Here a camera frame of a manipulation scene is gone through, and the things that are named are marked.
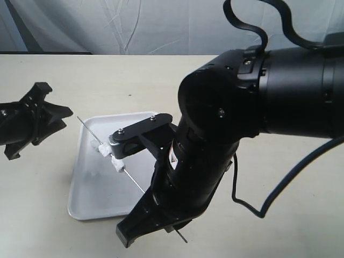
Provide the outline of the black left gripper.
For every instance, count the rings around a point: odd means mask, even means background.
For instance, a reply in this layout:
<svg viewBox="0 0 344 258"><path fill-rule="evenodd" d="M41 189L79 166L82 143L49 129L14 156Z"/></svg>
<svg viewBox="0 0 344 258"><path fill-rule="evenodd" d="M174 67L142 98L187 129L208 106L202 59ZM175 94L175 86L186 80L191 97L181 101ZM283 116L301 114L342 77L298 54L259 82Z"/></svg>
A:
<svg viewBox="0 0 344 258"><path fill-rule="evenodd" d="M19 158L19 152L35 140L42 142L67 127L62 119L73 112L67 106L44 102L50 92L48 83L36 82L20 100L1 103L1 145L8 160ZM38 131L42 107L47 125Z"/></svg>

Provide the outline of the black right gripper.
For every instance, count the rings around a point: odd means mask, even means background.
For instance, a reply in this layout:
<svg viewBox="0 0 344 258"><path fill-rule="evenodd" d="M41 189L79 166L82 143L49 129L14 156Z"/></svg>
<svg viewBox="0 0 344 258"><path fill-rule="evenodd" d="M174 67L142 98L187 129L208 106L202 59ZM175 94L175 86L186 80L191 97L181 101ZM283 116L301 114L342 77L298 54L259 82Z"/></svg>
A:
<svg viewBox="0 0 344 258"><path fill-rule="evenodd" d="M179 230L203 214L232 156L232 150L161 151L149 189L117 224L116 235L124 247L158 230Z"/></svg>

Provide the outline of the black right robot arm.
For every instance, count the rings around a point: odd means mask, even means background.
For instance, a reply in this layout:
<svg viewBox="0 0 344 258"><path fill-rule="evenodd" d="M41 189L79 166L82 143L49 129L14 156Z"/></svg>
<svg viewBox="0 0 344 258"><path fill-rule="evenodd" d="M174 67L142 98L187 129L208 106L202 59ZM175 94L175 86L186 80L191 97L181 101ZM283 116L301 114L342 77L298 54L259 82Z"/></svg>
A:
<svg viewBox="0 0 344 258"><path fill-rule="evenodd" d="M117 225L125 247L202 215L225 172L237 166L244 138L267 133L328 139L287 173L259 210L232 190L233 201L259 218L308 164L342 144L343 33L327 35L317 47L227 51L183 79L178 104L178 125L160 113L109 137L118 159L142 150L156 159L150 186Z"/></svg>

